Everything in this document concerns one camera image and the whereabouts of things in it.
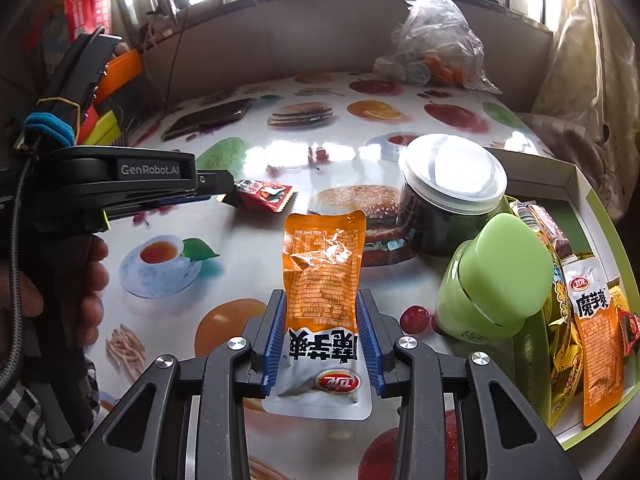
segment hand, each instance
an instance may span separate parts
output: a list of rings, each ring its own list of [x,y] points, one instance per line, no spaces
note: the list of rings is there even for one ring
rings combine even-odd
[[[80,304],[76,327],[78,342],[82,346],[92,345],[98,339],[98,325],[102,322],[104,314],[99,293],[109,283],[109,274],[100,261],[105,259],[107,254],[107,244],[94,236],[87,263],[86,296]],[[42,313],[42,296],[23,273],[20,273],[20,296],[23,316],[36,317]],[[0,364],[4,364],[11,349],[11,309],[9,263],[0,260]]]

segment metal screw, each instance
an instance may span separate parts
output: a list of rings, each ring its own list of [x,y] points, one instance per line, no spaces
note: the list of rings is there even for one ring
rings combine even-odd
[[[471,360],[475,362],[477,365],[484,366],[489,364],[489,361],[491,361],[491,358],[484,352],[473,352],[471,354]]]
[[[246,339],[240,336],[232,337],[226,345],[232,350],[242,350],[246,346]]]
[[[164,354],[156,358],[155,362],[158,368],[168,368],[169,366],[172,366],[174,364],[174,356]]]
[[[398,345],[400,346],[400,348],[410,350],[411,348],[415,348],[418,346],[418,341],[415,337],[411,337],[410,335],[403,335],[400,339],[398,339]]]

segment finger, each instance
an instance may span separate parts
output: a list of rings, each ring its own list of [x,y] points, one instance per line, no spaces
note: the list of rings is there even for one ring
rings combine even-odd
[[[103,264],[91,262],[86,266],[86,290],[103,290],[109,283],[109,273]]]
[[[98,329],[95,326],[78,325],[76,333],[80,346],[89,346],[98,341]]]
[[[90,294],[80,304],[80,324],[84,326],[98,326],[102,322],[104,309],[98,294]]]
[[[20,273],[19,286],[22,315],[35,317],[42,314],[44,307],[42,296],[32,281],[22,272]],[[0,261],[0,309],[12,309],[9,289],[9,263],[2,260]]]
[[[109,248],[107,247],[107,244],[102,238],[93,235],[91,247],[89,248],[89,261],[101,262],[107,256],[109,256]]]

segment curtain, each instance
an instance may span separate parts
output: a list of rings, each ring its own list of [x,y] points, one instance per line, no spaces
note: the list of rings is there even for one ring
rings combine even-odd
[[[609,0],[562,0],[558,30],[532,113],[523,120],[576,164],[614,221],[638,181],[636,46]]]

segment cardboard box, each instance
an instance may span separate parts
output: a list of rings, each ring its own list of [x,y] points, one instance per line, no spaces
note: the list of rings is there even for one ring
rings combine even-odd
[[[638,286],[618,232],[580,169],[551,158],[492,148],[489,151],[500,160],[507,173],[507,193],[541,199],[541,204],[549,205],[551,215],[570,239],[574,251],[591,250],[602,262],[607,281],[620,277],[630,309],[640,314]],[[635,355],[629,357],[625,362],[625,394],[622,400],[588,428],[582,424],[582,395],[574,397],[554,427],[554,434],[562,447],[569,449],[599,430],[632,399],[640,390],[639,365],[640,360]]]

